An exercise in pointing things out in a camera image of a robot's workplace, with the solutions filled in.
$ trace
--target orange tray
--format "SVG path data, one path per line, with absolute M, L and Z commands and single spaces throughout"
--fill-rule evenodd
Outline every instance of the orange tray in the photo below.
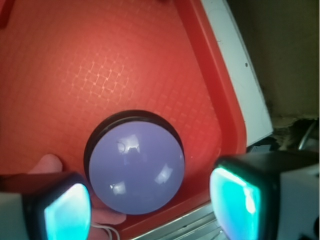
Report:
M 167 119 L 185 149 L 185 178 L 160 210 L 118 225 L 132 238 L 204 204 L 221 154 L 246 149 L 244 120 L 197 0 L 19 0 L 0 30 L 0 174 L 83 153 L 108 116 L 142 109 Z

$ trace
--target cable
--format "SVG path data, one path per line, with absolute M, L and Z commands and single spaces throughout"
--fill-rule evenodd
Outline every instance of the cable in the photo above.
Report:
M 119 232 L 116 229 L 114 229 L 113 227 L 111 227 L 111 226 L 101 225 L 101 224 L 98 224 L 98 223 L 91 223 L 91 226 L 94 227 L 94 228 L 97 228 L 97 229 L 106 230 L 110 240 L 112 240 L 112 232 L 111 231 L 113 231 L 115 233 L 115 235 L 116 235 L 116 239 L 120 240 Z

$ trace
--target gray surface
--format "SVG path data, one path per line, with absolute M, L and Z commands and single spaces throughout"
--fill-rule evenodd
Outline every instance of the gray surface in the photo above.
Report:
M 160 226 L 135 240 L 227 240 L 211 203 Z

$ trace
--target finger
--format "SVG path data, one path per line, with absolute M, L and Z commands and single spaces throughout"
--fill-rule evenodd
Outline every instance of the finger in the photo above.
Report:
M 109 235 L 102 228 L 91 227 L 88 240 L 109 240 Z
M 92 222 L 97 224 L 117 225 L 123 223 L 127 215 L 116 212 L 110 208 L 92 208 Z
M 63 165 L 60 159 L 53 154 L 44 155 L 28 174 L 49 174 L 62 172 Z

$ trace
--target textured plastic surface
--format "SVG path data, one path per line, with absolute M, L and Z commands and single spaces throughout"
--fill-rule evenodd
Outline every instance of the textured plastic surface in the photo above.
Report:
M 132 121 L 108 131 L 89 162 L 90 183 L 110 208 L 146 214 L 177 193 L 185 172 L 184 153 L 167 130 L 151 122 Z
M 190 1 L 182 2 L 192 17 Z M 170 0 L 16 1 L 0 31 L 0 173 L 26 172 L 46 153 L 84 173 L 94 128 L 116 112 L 143 109 L 179 133 L 185 177 L 166 206 L 128 216 L 117 227 L 123 238 L 207 202 L 215 159 L 244 152 L 246 134 L 218 45 L 208 53 L 214 61 L 205 58 L 214 36 L 190 22 L 194 38 L 207 40 L 201 60 L 178 10 Z

